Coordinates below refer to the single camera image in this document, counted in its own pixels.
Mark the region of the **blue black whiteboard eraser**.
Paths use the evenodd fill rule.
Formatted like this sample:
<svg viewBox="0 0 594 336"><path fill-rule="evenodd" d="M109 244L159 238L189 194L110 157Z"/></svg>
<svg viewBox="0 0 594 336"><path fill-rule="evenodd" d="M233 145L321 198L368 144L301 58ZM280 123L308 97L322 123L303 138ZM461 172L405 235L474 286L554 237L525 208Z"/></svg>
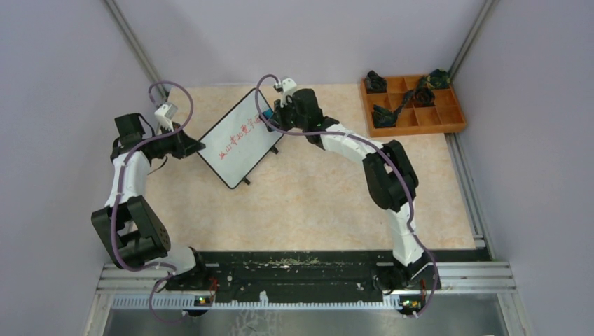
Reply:
<svg viewBox="0 0 594 336"><path fill-rule="evenodd" d="M270 118L272 118L272 115L273 115L272 109L267 109L267 110L263 111L263 116L266 120L269 120Z"/></svg>

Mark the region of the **white whiteboard black frame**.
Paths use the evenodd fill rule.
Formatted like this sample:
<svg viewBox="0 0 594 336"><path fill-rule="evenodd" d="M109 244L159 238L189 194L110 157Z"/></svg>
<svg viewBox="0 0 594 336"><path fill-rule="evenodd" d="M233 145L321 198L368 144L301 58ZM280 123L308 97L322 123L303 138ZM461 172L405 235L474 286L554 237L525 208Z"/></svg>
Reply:
<svg viewBox="0 0 594 336"><path fill-rule="evenodd" d="M198 155L227 188L238 187L268 153L278 152L283 134L268 130L260 118L267 109L262 92L253 88L199 139L206 148Z"/></svg>

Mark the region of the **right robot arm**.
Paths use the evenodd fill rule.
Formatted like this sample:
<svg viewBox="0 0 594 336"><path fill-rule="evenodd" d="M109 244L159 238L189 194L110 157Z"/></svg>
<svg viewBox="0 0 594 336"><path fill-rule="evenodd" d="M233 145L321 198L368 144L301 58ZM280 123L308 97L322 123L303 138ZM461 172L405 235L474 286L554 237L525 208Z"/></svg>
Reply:
<svg viewBox="0 0 594 336"><path fill-rule="evenodd" d="M312 145L360 165L371 199L386 212L392 232L394 269L376 276L380 290L390 293L433 284L434 256L416 232L415 197L419 180L402 144L372 141L324 115L310 88L278 92L281 98L275 101L269 119L272 129L303 136Z"/></svg>

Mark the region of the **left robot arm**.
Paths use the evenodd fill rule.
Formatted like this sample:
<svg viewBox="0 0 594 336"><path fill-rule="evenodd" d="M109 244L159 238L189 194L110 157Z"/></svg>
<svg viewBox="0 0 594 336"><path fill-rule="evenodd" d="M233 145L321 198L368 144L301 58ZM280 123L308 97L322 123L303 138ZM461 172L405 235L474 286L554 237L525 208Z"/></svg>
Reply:
<svg viewBox="0 0 594 336"><path fill-rule="evenodd" d="M130 272L164 268L167 290L200 290L210 280L203 257L192 247L173 243L145 194L154 159L184 159L204 145L177 122L172 129L161 127L160 134L145 137L144 121L138 113L115 119L119 135L110 154L113 185L105 205L92 213L91 223L116 267Z"/></svg>

